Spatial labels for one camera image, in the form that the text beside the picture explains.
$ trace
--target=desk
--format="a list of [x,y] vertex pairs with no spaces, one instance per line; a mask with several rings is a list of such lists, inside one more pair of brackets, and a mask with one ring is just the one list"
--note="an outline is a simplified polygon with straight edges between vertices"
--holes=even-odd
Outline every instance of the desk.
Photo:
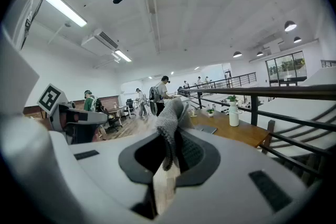
[[122,127],[122,124],[121,124],[121,116],[120,116],[119,111],[124,110],[125,108],[127,108],[127,110],[128,110],[128,115],[129,115],[129,117],[130,117],[130,119],[131,119],[131,118],[132,118],[132,116],[131,116],[131,111],[130,111],[130,107],[129,107],[128,105],[124,105],[124,106],[120,106],[120,107],[118,107],[118,108],[116,108],[116,109],[108,110],[109,113],[116,113],[116,114],[118,115],[118,117],[119,117],[119,123],[120,123],[120,126],[121,126],[121,127]]
[[206,110],[196,110],[195,115],[197,117],[191,118],[191,121],[194,125],[202,124],[216,127],[217,131],[214,135],[237,140],[253,147],[259,146],[268,135],[267,130],[241,120],[239,120],[237,127],[232,127],[230,126],[228,115],[215,111],[214,116],[209,117]]

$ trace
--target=white bottle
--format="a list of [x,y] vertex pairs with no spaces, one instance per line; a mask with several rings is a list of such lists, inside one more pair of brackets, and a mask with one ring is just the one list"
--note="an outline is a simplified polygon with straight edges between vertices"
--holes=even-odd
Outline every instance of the white bottle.
[[241,110],[238,110],[236,101],[234,102],[229,102],[230,107],[229,107],[229,120],[230,120],[230,125],[235,127],[239,125],[239,114],[242,114]]

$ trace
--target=air conditioner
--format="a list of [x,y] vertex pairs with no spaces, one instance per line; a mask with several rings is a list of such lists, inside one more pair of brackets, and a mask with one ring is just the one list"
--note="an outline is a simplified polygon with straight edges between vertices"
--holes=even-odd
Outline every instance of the air conditioner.
[[91,35],[86,36],[81,46],[97,56],[110,55],[118,47],[101,29],[97,29]]

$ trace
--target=ceiling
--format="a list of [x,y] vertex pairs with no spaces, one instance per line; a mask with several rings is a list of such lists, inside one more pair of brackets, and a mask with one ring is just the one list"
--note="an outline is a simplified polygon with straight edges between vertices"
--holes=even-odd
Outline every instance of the ceiling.
[[[315,19],[320,5],[320,0],[123,0],[120,4],[112,0],[65,1],[88,23],[83,28],[73,23],[59,34],[80,45],[84,36],[103,29],[132,59],[131,63],[122,60],[108,66],[120,72],[125,68],[129,72],[146,70],[141,77],[155,73],[147,71],[154,62],[167,71],[187,69],[231,60],[235,50],[258,50],[271,39],[284,40],[281,50],[311,41],[316,38]],[[33,9],[38,2],[34,1]],[[283,29],[287,20],[298,25],[289,33]],[[36,17],[36,23],[53,32],[65,21],[67,17],[46,2]],[[296,36],[302,38],[300,44],[293,43]],[[195,64],[200,52],[205,56]],[[110,58],[92,57],[97,62]]]

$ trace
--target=black rubber pad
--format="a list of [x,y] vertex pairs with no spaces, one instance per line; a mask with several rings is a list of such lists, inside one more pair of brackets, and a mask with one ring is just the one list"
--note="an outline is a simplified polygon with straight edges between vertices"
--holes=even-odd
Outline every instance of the black rubber pad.
[[85,159],[85,158],[89,158],[89,157],[92,157],[92,156],[95,156],[95,155],[98,155],[99,152],[98,151],[85,151],[85,152],[82,152],[82,153],[77,153],[77,154],[74,154],[76,160],[80,160],[80,159]]
[[274,212],[281,210],[292,202],[292,198],[263,171],[255,171],[248,175]]

